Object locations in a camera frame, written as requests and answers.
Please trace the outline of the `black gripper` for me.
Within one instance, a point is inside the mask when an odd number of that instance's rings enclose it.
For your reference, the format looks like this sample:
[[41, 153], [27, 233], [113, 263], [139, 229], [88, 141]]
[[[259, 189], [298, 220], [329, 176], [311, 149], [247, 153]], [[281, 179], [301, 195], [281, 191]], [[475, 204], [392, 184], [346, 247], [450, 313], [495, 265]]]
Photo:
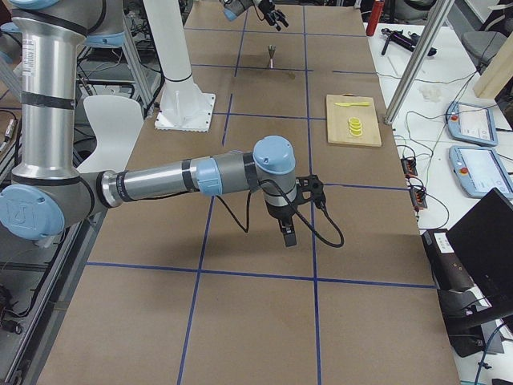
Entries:
[[294, 210], [288, 201], [283, 197], [286, 195], [290, 202], [293, 202], [297, 195], [296, 182], [277, 182], [273, 179], [264, 180], [264, 199], [269, 214], [278, 220], [280, 230], [286, 247], [297, 244], [294, 227], [289, 227], [288, 221], [292, 220]]
[[262, 16], [267, 23], [274, 27], [276, 30], [280, 30], [280, 22], [284, 27], [288, 27], [289, 24], [286, 20], [286, 16], [281, 12], [277, 11], [277, 20], [275, 17], [275, 5], [271, 0], [260, 0], [256, 1], [256, 8], [262, 13]]

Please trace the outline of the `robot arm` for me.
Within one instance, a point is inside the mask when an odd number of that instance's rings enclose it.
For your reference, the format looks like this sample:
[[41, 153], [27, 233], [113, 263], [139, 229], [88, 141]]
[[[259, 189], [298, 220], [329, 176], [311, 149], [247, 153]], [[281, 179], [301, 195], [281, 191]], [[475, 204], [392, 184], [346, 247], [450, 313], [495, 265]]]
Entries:
[[266, 21], [270, 26], [280, 31], [282, 27], [288, 28], [289, 23], [285, 14], [276, 8], [271, 0], [228, 0], [220, 1], [224, 8], [224, 15], [229, 21], [233, 21], [250, 8], [254, 8], [257, 17]]
[[291, 143], [281, 136], [259, 140], [251, 152], [128, 171], [122, 150], [143, 126], [140, 105], [93, 95], [83, 105], [96, 147], [74, 165], [77, 50], [84, 43], [123, 44], [121, 2], [15, 1], [12, 19], [22, 34], [21, 160], [1, 192], [1, 223], [12, 234], [39, 241], [126, 202], [260, 189], [285, 244], [296, 244], [296, 161]]

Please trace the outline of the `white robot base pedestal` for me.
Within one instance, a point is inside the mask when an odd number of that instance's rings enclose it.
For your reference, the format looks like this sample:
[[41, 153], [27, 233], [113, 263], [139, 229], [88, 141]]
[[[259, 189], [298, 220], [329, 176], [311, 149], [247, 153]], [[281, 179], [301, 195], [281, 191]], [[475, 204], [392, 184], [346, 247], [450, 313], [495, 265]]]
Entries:
[[203, 93], [193, 79], [179, 3], [143, 4], [164, 77], [156, 128], [207, 132], [216, 96]]

